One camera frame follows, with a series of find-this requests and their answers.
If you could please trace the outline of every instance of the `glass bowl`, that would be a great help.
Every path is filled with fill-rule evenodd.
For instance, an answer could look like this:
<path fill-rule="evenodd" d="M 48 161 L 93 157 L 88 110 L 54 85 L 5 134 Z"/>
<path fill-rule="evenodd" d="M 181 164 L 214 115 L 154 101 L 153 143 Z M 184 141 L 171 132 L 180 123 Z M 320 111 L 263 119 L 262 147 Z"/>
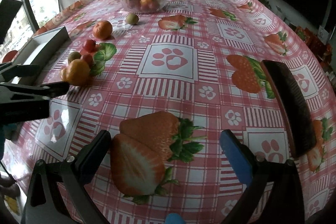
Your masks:
<path fill-rule="evenodd" d="M 122 7 L 134 14 L 150 14 L 161 10 L 168 0 L 120 0 Z"/>

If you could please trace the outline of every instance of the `orange fruit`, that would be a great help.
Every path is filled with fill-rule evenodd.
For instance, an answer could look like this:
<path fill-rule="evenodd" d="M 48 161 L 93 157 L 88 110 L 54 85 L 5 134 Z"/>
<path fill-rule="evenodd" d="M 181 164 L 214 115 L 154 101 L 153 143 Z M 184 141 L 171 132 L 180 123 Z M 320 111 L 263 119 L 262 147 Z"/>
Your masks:
<path fill-rule="evenodd" d="M 153 0 L 140 0 L 141 6 L 148 6 Z"/>
<path fill-rule="evenodd" d="M 82 59 L 73 60 L 67 68 L 60 72 L 62 81 L 68 82 L 70 85 L 82 86 L 87 83 L 90 77 L 90 67 Z"/>
<path fill-rule="evenodd" d="M 112 24 L 107 20 L 102 20 L 93 27 L 93 35 L 98 39 L 107 39 L 112 31 Z"/>

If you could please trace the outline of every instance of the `cherry tomato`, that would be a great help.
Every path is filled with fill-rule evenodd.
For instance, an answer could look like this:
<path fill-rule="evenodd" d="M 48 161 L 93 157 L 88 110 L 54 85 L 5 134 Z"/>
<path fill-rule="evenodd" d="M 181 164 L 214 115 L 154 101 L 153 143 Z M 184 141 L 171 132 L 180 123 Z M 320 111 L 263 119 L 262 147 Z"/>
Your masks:
<path fill-rule="evenodd" d="M 87 52 L 93 52 L 96 48 L 96 42 L 92 39 L 88 39 L 83 44 L 83 49 Z"/>
<path fill-rule="evenodd" d="M 89 65 L 89 67 L 92 67 L 93 58 L 91 54 L 84 54 L 81 56 L 81 59 L 84 60 Z"/>

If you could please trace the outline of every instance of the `kiwi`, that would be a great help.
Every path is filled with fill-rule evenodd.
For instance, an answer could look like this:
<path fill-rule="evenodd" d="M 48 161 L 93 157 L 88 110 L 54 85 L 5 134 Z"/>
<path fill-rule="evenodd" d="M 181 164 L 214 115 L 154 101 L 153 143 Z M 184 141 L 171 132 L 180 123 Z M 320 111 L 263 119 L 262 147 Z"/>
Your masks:
<path fill-rule="evenodd" d="M 81 56 L 82 55 L 79 52 L 72 52 L 72 53 L 70 53 L 69 56 L 68 56 L 68 63 L 70 64 L 75 59 L 80 59 Z"/>
<path fill-rule="evenodd" d="M 135 25 L 139 21 L 139 17 L 136 14 L 128 14 L 126 17 L 126 23 L 130 25 Z"/>

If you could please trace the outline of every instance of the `tablecloth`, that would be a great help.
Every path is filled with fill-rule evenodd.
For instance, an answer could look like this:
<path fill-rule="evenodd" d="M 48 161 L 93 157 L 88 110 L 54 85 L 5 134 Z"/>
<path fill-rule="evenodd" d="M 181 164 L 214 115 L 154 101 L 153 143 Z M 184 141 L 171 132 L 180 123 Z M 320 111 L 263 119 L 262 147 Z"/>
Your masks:
<path fill-rule="evenodd" d="M 169 186 L 167 197 L 155 196 L 149 205 L 122 198 L 111 180 L 109 155 L 86 190 L 111 223 L 159 224 L 168 213 L 187 223 L 220 223 L 240 198 L 245 186 L 232 170 L 219 146 L 223 129 L 230 129 L 254 154 L 284 162 L 290 151 L 277 100 L 258 77 L 246 75 L 235 62 L 246 56 L 285 63 L 297 80 L 313 120 L 323 125 L 318 160 L 297 160 L 306 218 L 323 208 L 336 186 L 336 99 L 323 71 L 303 41 L 257 0 L 170 0 L 165 10 L 142 14 L 137 25 L 125 23 L 119 0 L 92 0 L 79 6 L 61 26 L 71 43 L 63 45 L 39 76 L 40 83 L 59 81 L 68 55 L 95 39 L 99 20 L 113 25 L 107 42 L 117 53 L 90 86 L 71 87 L 52 100 L 51 117 L 25 122 L 19 140 L 5 145 L 4 163 L 27 191 L 38 159 L 46 162 L 76 155 L 100 129 L 119 132 L 126 118 L 165 110 L 204 127 L 195 135 L 204 149 L 194 161 L 166 162 L 180 186 Z M 183 15 L 175 30 L 163 17 Z M 268 185 L 253 214 L 257 218 L 270 194 Z M 80 219 L 65 188 L 61 193 L 74 219 Z"/>

